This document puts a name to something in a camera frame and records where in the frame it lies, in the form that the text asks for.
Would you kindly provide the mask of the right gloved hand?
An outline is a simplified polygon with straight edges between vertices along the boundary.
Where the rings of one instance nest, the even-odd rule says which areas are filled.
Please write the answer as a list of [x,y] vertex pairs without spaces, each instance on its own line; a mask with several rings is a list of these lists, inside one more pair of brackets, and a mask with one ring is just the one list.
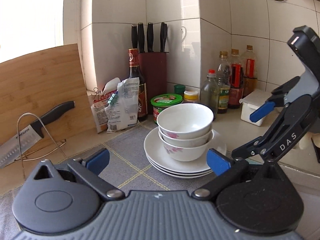
[[302,139],[297,143],[296,146],[294,146],[294,149],[300,149],[300,150],[305,150],[308,148],[310,145],[315,144],[317,147],[319,145],[318,143],[318,134],[317,133],[311,133],[307,132]]

